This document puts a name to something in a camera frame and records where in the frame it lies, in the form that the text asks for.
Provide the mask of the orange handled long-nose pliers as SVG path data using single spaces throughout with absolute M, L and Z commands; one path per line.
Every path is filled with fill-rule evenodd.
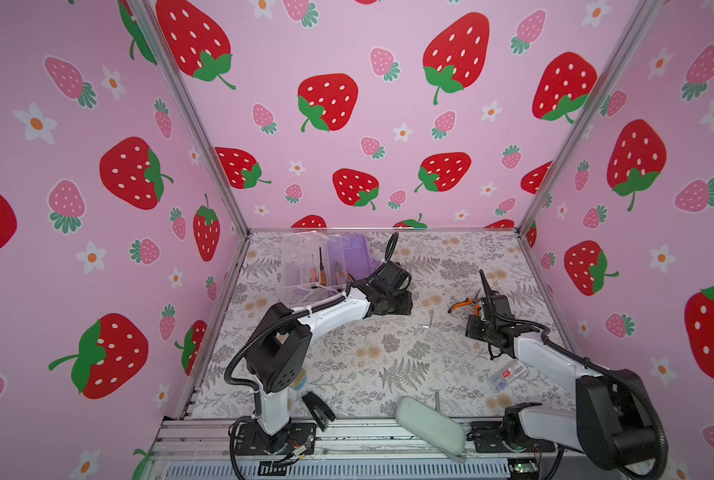
M 481 311 L 482 311 L 482 301 L 481 301 L 480 299 L 476 299 L 476 298 L 467 298 L 467 299 L 464 300 L 464 301 L 455 303 L 454 305 L 452 305 L 452 306 L 448 309 L 448 313 L 451 314 L 451 313 L 453 313 L 454 311 L 456 311 L 456 310 L 458 310 L 458 309 L 461 309 L 461 308 L 464 308 L 464 307 L 468 307 L 468 306 L 473 306 L 473 307 L 474 307 L 474 314 L 475 314 L 475 315 L 477 315 L 477 316 L 480 316 L 480 315 L 481 315 Z

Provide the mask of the yellow handled combination pliers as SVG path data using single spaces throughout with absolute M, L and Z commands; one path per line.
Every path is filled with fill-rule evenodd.
M 336 285 L 346 285 L 348 282 L 348 273 L 345 267 L 338 261 L 334 261 L 332 264 L 332 270 L 334 274 L 334 281 Z

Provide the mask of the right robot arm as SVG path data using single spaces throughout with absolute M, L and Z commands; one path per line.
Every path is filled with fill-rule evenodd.
M 491 359 L 507 355 L 535 368 L 573 395 L 573 411 L 540 402 L 505 410 L 496 433 L 510 448 L 533 441 L 581 452 L 602 470 L 639 478 L 633 467 L 649 462 L 645 479 L 659 479 L 668 463 L 663 422 L 641 378 L 631 370 L 610 370 L 551 340 L 549 328 L 516 318 L 506 296 L 492 290 L 475 299 L 466 335 L 487 343 Z

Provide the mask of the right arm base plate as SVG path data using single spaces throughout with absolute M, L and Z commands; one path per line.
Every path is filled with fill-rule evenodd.
M 502 421 L 473 422 L 467 440 L 474 443 L 478 453 L 552 453 L 557 450 L 552 442 L 531 439 L 520 432 L 508 432 Z

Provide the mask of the small orange black screwdriver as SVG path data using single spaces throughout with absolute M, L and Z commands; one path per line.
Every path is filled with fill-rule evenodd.
M 310 260 L 310 283 L 312 289 L 315 289 L 319 285 L 318 264 L 314 258 L 314 255 L 311 255 Z

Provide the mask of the purple plastic tool box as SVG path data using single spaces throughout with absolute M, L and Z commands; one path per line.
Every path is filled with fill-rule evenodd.
M 328 285 L 311 288 L 310 260 L 318 264 L 322 248 Z M 336 285 L 332 264 L 340 262 L 348 273 L 348 282 L 370 276 L 379 266 L 367 238 L 361 234 L 305 232 L 286 235 L 281 244 L 280 299 L 289 307 L 306 306 L 342 292 L 346 285 Z

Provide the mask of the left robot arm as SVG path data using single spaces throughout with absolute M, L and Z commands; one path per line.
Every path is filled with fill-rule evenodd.
M 289 427 L 287 390 L 302 371 L 314 341 L 372 316 L 410 314 L 411 280 L 411 273 L 400 264 L 386 261 L 325 300 L 296 308 L 282 302 L 272 305 L 224 371 L 227 384 L 252 389 L 252 423 L 257 430 L 274 437 Z

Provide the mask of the large orange handled screwdriver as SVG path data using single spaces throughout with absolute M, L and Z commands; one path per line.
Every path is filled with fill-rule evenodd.
M 325 287 L 328 285 L 328 280 L 327 280 L 327 273 L 326 273 L 326 268 L 325 268 L 325 264 L 324 264 L 322 248 L 318 249 L 318 253 L 319 253 L 319 284 L 322 287 Z

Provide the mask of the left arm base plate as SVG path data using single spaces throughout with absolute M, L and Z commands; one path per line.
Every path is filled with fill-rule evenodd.
M 304 447 L 314 452 L 318 427 L 310 422 L 289 422 L 274 435 L 265 433 L 257 422 L 243 423 L 235 434 L 235 453 L 240 456 L 287 455 Z

